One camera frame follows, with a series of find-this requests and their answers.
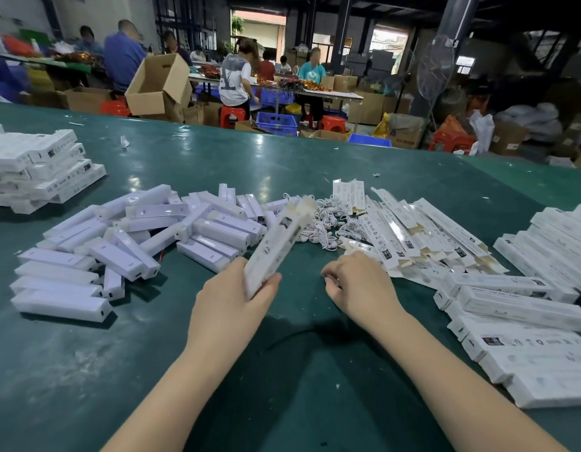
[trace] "hand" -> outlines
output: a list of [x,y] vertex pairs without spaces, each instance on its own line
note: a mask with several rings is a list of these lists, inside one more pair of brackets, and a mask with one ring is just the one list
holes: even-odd
[[322,276],[332,301],[370,334],[406,314],[389,275],[361,252],[331,261],[324,266]]
[[236,258],[196,295],[186,350],[201,353],[228,372],[267,314],[282,279],[272,275],[250,301],[245,294],[247,259]]

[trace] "stool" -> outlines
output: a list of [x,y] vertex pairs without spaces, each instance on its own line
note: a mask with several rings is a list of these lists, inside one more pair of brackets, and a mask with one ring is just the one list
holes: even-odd
[[475,141],[474,137],[465,133],[460,133],[459,131],[437,130],[437,133],[435,133],[435,136],[433,137],[433,142],[430,143],[428,150],[451,153],[461,149],[468,155]]
[[318,130],[336,131],[339,133],[345,132],[345,120],[337,116],[324,116],[317,125]]
[[229,106],[222,106],[221,115],[219,116],[219,126],[221,128],[234,128],[229,122],[229,117],[235,116],[237,121],[246,120],[246,112],[242,108],[230,108]]
[[100,104],[100,114],[105,114],[107,116],[129,117],[131,115],[131,111],[129,111],[129,108],[124,101],[112,100],[104,101],[102,104]]

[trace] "person in red shirt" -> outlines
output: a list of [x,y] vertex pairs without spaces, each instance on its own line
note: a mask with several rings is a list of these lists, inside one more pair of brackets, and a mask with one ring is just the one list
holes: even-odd
[[273,66],[270,60],[271,54],[267,51],[263,51],[263,61],[259,62],[259,75],[268,81],[273,81],[273,74],[276,72],[276,68]]

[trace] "fan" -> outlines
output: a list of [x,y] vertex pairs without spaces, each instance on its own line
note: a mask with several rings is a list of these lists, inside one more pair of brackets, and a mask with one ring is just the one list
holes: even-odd
[[418,91],[431,104],[445,90],[454,70],[454,47],[452,40],[439,35],[426,46],[418,62],[416,82]]

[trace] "table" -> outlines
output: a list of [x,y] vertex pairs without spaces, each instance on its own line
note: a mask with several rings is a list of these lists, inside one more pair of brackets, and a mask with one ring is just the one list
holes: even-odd
[[58,68],[68,68],[69,70],[80,71],[82,73],[91,74],[91,66],[81,63],[61,62],[53,58],[35,58],[35,57],[21,57],[12,55],[10,53],[0,53],[0,58],[6,60],[14,60],[23,63],[35,63],[39,65],[55,66]]
[[[408,201],[425,197],[488,245],[526,228],[544,207],[440,152],[11,104],[0,104],[0,123],[9,131],[74,128],[88,156],[105,163],[109,174],[67,204],[30,216],[0,208],[0,451],[98,450],[183,349],[195,295],[211,277],[173,249],[157,278],[128,287],[105,326],[21,318],[8,303],[18,265],[14,253],[87,205],[162,182],[181,194],[216,192],[219,182],[227,182],[264,202],[284,192],[329,196],[333,179],[359,178],[367,190],[384,187]],[[130,143],[126,151],[122,135]],[[505,171],[507,177],[513,170]],[[550,184],[549,175],[535,174],[532,182]],[[581,189],[564,177],[562,187],[580,202]],[[521,185],[525,193],[535,186]],[[406,375],[326,297],[319,271],[337,255],[309,243],[290,251],[280,267],[278,297],[201,414],[190,450],[452,450]],[[404,279],[393,282],[406,310],[481,374],[445,328],[448,319],[435,307],[433,291]],[[581,452],[581,408],[528,414],[569,450]]]
[[[206,78],[205,76],[201,75],[201,74],[196,74],[196,73],[190,73],[190,81],[196,81],[198,83],[203,83],[203,84],[207,84],[208,85],[208,92],[209,95],[211,95],[211,84],[217,84],[219,85],[219,79],[210,79],[210,78]],[[266,85],[262,85],[259,83],[252,83],[251,86],[255,86],[255,87],[261,87],[262,89],[267,89],[267,90],[274,90],[276,92],[276,113],[279,113],[279,94],[280,94],[280,90],[278,90],[275,87],[269,87]],[[304,90],[302,92],[297,92],[299,95],[308,95],[308,96],[321,96],[323,98],[333,98],[333,99],[339,99],[340,100],[340,106],[343,106],[343,100],[363,100],[363,97],[361,95],[358,95],[357,93],[346,93],[346,92],[335,92],[335,91],[324,91],[324,90]],[[353,131],[355,132],[357,130],[357,125],[358,123],[355,123],[354,129]]]

